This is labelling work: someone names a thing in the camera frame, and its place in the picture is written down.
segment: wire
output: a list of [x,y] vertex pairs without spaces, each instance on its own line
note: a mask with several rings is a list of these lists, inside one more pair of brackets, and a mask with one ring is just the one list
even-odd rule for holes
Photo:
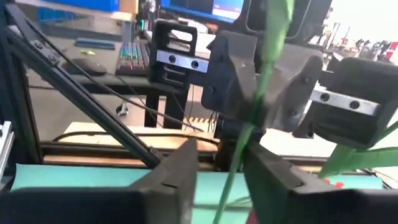
[[61,50],[59,50],[59,49],[57,48],[57,46],[55,46],[53,43],[51,43],[51,41],[50,41],[46,36],[41,35],[41,34],[39,34],[39,35],[40,35],[41,38],[44,39],[44,41],[45,41],[46,43],[48,43],[48,44],[51,46],[51,48],[54,49],[54,51],[56,51],[56,52],[57,52],[63,59],[65,59],[68,63],[72,64],[75,68],[77,68],[87,79],[89,79],[89,80],[90,80],[91,82],[93,82],[95,85],[98,85],[98,86],[101,87],[102,89],[104,89],[104,90],[106,90],[106,91],[108,91],[108,92],[114,94],[115,96],[119,97],[120,99],[122,99],[122,100],[124,100],[124,101],[126,101],[126,102],[128,102],[128,103],[131,103],[132,105],[137,106],[137,107],[139,107],[139,108],[141,108],[141,109],[144,109],[144,110],[146,110],[146,111],[148,111],[148,112],[150,112],[150,113],[157,114],[157,115],[159,115],[159,116],[161,116],[161,117],[163,117],[163,118],[165,118],[165,119],[168,119],[169,121],[173,121],[173,122],[176,122],[176,123],[178,123],[178,124],[186,125],[186,126],[192,128],[192,129],[196,129],[197,131],[202,131],[202,132],[203,132],[203,130],[200,129],[200,128],[196,128],[196,127],[194,127],[194,126],[192,126],[192,125],[190,125],[190,124],[184,123],[183,121],[180,121],[180,120],[178,120],[178,119],[176,119],[176,118],[173,118],[173,117],[171,117],[171,116],[167,116],[166,114],[162,114],[162,113],[160,113],[160,112],[158,112],[158,111],[156,111],[156,110],[150,109],[150,108],[148,108],[148,107],[146,107],[146,106],[141,106],[140,104],[138,104],[138,103],[136,103],[136,102],[133,102],[133,101],[131,101],[130,99],[128,99],[128,98],[122,96],[121,94],[119,94],[118,92],[112,90],[111,88],[107,87],[106,85],[104,85],[104,84],[102,84],[102,83],[96,81],[96,80],[95,80],[94,78],[92,78],[87,72],[85,72],[83,69],[81,69],[81,68],[80,68],[79,66],[77,66],[75,63],[73,63],[71,60],[69,60],[69,58],[66,57],[66,55],[65,55]]
[[[57,136],[54,138],[52,141],[53,142],[59,142],[62,139],[69,138],[72,136],[82,136],[82,135],[87,135],[87,136],[94,136],[94,135],[102,135],[102,136],[110,136],[109,133],[105,131],[74,131],[70,133],[65,133]],[[141,137],[179,137],[179,138],[193,138],[198,141],[204,141],[208,142],[210,144],[218,145],[218,142],[212,139],[200,137],[200,136],[191,136],[189,134],[179,134],[179,133],[145,133],[145,134],[135,134],[137,136]]]
[[194,85],[192,85],[192,99],[191,99],[191,108],[189,109],[188,120],[190,120],[190,119],[191,119],[191,115],[192,115],[192,109],[193,109],[193,99],[194,99],[194,97],[193,97],[193,96],[195,96],[195,86],[194,86]]
[[[141,99],[141,97],[138,95],[138,93],[133,89],[133,87],[131,87],[126,81],[124,81],[124,79],[122,79],[119,75],[115,75],[115,74],[112,74],[112,73],[108,73],[108,74],[114,75],[118,80],[122,81],[123,84],[125,84],[125,85],[132,91],[132,93],[135,94],[135,95],[138,97],[138,99],[139,99],[139,101],[141,101],[142,105],[145,106],[144,101]],[[155,116],[154,116],[152,113],[150,113],[150,116],[152,117],[152,119],[153,119],[154,121],[156,121],[156,123],[157,123],[160,127],[163,128],[163,125],[161,125],[161,124],[158,122],[158,120],[155,118]]]
[[185,115],[185,110],[182,109],[182,106],[181,106],[180,103],[178,102],[177,97],[175,96],[174,93],[172,93],[172,95],[173,95],[173,97],[174,97],[174,99],[175,99],[175,102],[177,102],[177,105],[178,105],[178,107],[180,108],[182,114],[184,114],[184,118],[187,119],[188,124],[189,124],[190,126],[192,126],[191,121],[188,119],[187,115]]
[[214,111],[213,112],[211,112],[211,114],[210,114],[210,117],[209,117],[209,122],[208,122],[208,124],[207,124],[207,132],[209,133],[210,132],[210,126],[211,126],[211,124],[212,124],[212,121],[213,121],[213,115],[214,115]]

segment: computer mouse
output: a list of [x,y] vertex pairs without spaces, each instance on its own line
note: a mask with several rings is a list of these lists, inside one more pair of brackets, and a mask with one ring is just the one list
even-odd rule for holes
[[[91,76],[102,76],[107,72],[105,67],[88,58],[74,58],[71,59],[71,61]],[[82,72],[80,72],[69,62],[63,63],[62,68],[71,75],[83,75]]]

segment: screw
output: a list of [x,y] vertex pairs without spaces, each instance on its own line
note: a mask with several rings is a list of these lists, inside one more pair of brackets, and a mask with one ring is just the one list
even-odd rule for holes
[[199,67],[199,63],[197,61],[193,61],[191,63],[192,68],[198,68]]
[[209,89],[210,93],[214,93],[214,88],[213,87],[209,86],[208,89]]
[[310,80],[311,80],[311,79],[310,79],[309,77],[304,77],[304,79],[303,79],[304,83],[309,83]]
[[349,107],[350,107],[351,109],[353,109],[353,110],[358,109],[358,108],[359,108],[359,102],[358,102],[358,101],[352,101],[352,102],[349,104]]
[[320,99],[321,99],[323,102],[326,102],[326,101],[328,101],[328,100],[330,99],[330,95],[327,94],[327,93],[324,93],[324,94],[321,95]]
[[54,55],[50,55],[50,56],[49,56],[49,59],[50,59],[51,61],[55,61],[55,60],[57,60],[57,58],[56,58],[56,57],[54,57]]
[[289,114],[290,114],[291,116],[297,116],[298,113],[299,113],[299,112],[298,112],[297,110],[295,110],[295,109],[292,109],[292,110],[289,111]]
[[43,45],[39,42],[35,42],[35,47],[37,47],[38,49],[43,49]]
[[170,61],[171,63],[174,63],[174,62],[175,62],[175,56],[174,56],[174,55],[170,55],[169,61]]

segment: silver metal plate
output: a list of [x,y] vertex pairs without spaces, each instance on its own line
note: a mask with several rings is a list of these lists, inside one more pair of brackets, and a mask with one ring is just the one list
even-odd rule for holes
[[187,68],[197,72],[207,72],[209,62],[195,57],[187,57],[184,55],[158,50],[156,53],[156,61],[169,65]]
[[4,122],[0,126],[2,135],[0,136],[0,179],[7,166],[8,156],[10,155],[11,147],[14,142],[14,132],[11,129],[11,122]]
[[366,114],[374,116],[379,104],[359,99],[352,96],[346,96],[339,93],[333,93],[321,88],[316,88],[312,91],[311,98],[312,101],[322,103],[325,105],[335,106],[337,108],[354,111],[361,114]]

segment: light green surface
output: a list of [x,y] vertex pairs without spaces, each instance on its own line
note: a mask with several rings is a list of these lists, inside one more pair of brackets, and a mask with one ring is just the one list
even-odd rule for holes
[[[18,165],[13,190],[24,187],[125,187],[148,170],[97,167]],[[226,173],[200,172],[195,194],[193,223],[211,223],[218,207]],[[229,202],[249,195],[244,177],[237,174]],[[250,207],[227,208],[223,215],[225,224],[246,222]]]

